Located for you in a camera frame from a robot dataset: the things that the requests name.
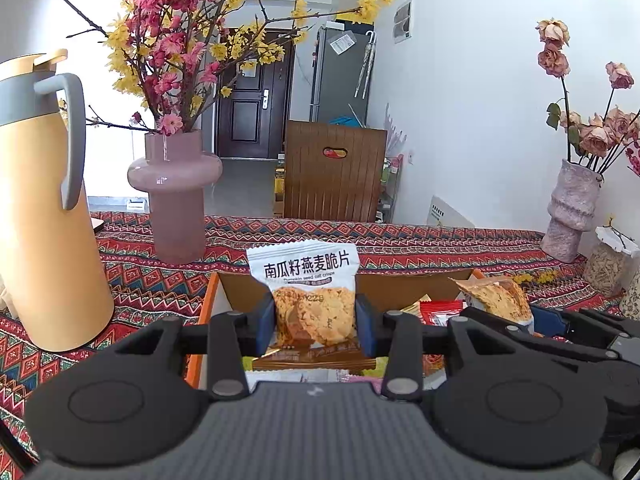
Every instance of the yellow thermos jug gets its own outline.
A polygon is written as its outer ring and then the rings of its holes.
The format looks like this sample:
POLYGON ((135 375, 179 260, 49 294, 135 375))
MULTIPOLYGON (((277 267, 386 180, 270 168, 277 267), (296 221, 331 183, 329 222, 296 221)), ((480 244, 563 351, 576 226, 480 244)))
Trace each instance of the yellow thermos jug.
POLYGON ((82 83, 56 75, 65 59, 57 50, 0 64, 0 276, 31 341, 52 352, 91 341, 113 315, 82 182, 82 83))

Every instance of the screw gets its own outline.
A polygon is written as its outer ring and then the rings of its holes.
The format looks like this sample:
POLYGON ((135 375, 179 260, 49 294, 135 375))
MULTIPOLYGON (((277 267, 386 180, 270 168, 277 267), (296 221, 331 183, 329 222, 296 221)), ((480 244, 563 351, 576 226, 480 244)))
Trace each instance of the screw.
POLYGON ((242 393, 242 383, 235 379, 222 379, 213 385, 211 391, 220 397, 233 397, 242 393))
POLYGON ((418 390, 418 383, 407 377, 398 377, 391 379, 386 389, 396 395, 410 395, 418 390))

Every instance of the gray tile floor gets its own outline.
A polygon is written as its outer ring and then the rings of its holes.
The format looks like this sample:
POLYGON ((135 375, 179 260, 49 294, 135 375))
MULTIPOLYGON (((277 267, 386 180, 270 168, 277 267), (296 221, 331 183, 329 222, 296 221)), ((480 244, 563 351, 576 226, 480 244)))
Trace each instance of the gray tile floor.
MULTIPOLYGON (((204 189, 206 215, 273 217, 273 177, 276 162, 223 160, 222 177, 204 189)), ((91 211, 126 211, 125 199, 89 197, 91 211)))

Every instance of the red tablecloth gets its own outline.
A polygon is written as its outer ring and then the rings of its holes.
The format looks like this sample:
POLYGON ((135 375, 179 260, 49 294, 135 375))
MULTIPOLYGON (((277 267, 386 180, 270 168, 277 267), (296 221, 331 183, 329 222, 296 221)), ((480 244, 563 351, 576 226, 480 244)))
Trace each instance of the red tablecloth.
MULTIPOLYGON (((366 273, 429 274, 476 268, 490 276, 553 269, 558 279, 532 286, 527 291, 530 301, 545 307, 587 306, 617 312, 618 299, 603 298, 580 278, 583 257, 572 264, 549 257, 540 250, 542 234, 534 231, 207 217, 204 258, 186 266, 169 266, 155 258, 148 215, 94 216, 106 221, 97 238, 116 304, 111 324, 85 348, 51 354, 33 346, 19 322, 0 314, 0 416, 31 452, 33 445, 22 422, 24 401, 31 390, 162 316, 196 322, 210 273, 248 273, 245 249, 254 244, 303 238, 353 242, 360 254, 360 272, 366 273)), ((0 450, 0 480, 19 477, 0 450)))

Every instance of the thermos lid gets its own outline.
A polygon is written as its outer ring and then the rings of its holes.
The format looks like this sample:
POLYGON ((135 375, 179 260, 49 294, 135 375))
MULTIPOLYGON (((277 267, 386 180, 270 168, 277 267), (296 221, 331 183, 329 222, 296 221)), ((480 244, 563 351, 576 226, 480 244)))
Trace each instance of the thermos lid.
POLYGON ((56 64, 64 61, 67 55, 66 48, 59 48, 48 54, 31 54, 10 59, 0 64, 0 81, 31 72, 55 72, 56 64))

